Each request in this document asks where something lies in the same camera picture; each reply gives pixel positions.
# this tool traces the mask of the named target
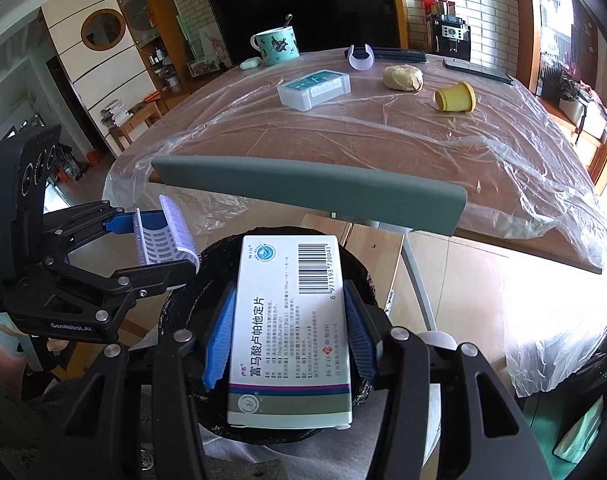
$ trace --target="barcode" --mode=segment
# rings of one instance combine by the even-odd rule
[[[298,244],[299,294],[329,294],[328,244]]]

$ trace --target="wooden table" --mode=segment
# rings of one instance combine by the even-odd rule
[[[123,123],[118,128],[110,129],[110,134],[114,141],[117,143],[119,148],[122,151],[125,151],[127,146],[123,147],[121,142],[121,138],[125,137],[128,140],[128,145],[132,144],[132,139],[130,138],[130,132],[133,131],[137,126],[143,124],[144,122],[148,126],[152,126],[155,122],[157,122],[161,118],[161,111],[158,109],[157,104],[155,102],[147,103],[143,108],[138,110],[129,121]]]
[[[163,128],[151,128],[138,142],[139,150],[121,156],[111,171],[127,189],[126,181],[131,181],[134,171],[152,173],[149,160],[160,143],[181,139],[172,155],[301,160],[451,182],[466,187],[471,204],[455,235],[600,273],[601,265],[593,264],[587,246],[575,246],[563,234],[566,229],[576,234],[583,222],[593,220],[580,207],[573,208],[576,215],[564,216],[567,204],[555,205],[563,192],[574,192],[580,200],[585,196],[587,210],[596,203],[591,196],[596,198],[596,193],[544,108],[522,86],[466,75],[477,92],[475,112],[442,114],[434,106],[435,89],[456,83],[461,75],[446,70],[442,59],[427,58],[421,65],[424,89],[417,94],[382,85],[387,63],[377,62],[370,70],[357,72],[346,64],[341,51],[306,54],[296,62],[254,72],[231,70],[200,89],[180,112],[165,115]],[[351,93],[308,112],[283,107],[276,86],[321,69],[349,73]],[[197,126],[198,136],[184,135]],[[139,164],[143,157],[147,168]],[[159,182],[154,173],[150,180]],[[545,222],[530,213],[539,210],[549,211],[546,215],[559,218],[563,225],[550,222],[545,230]],[[491,228],[494,213],[504,215],[495,230]],[[510,217],[521,224],[532,220],[541,235],[519,238],[527,226],[515,223],[514,232],[504,236],[507,229],[502,222],[509,222]],[[600,238],[605,227],[603,219],[586,233]],[[494,236],[485,235],[495,231]],[[607,240],[591,243],[596,242],[606,244]]]

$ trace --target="coffee machine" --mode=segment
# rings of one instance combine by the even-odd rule
[[[431,14],[428,20],[428,50],[438,56],[470,60],[470,27],[449,14]]]

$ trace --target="stack of magazines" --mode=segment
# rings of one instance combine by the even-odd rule
[[[101,110],[101,122],[110,129],[123,126],[131,117],[132,114],[120,99],[115,99]]]

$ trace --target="white pill box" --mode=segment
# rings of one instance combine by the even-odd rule
[[[350,362],[337,237],[246,236],[232,333],[228,423],[345,429]]]
[[[279,85],[282,104],[305,112],[312,107],[350,93],[350,76],[334,70],[318,70]]]

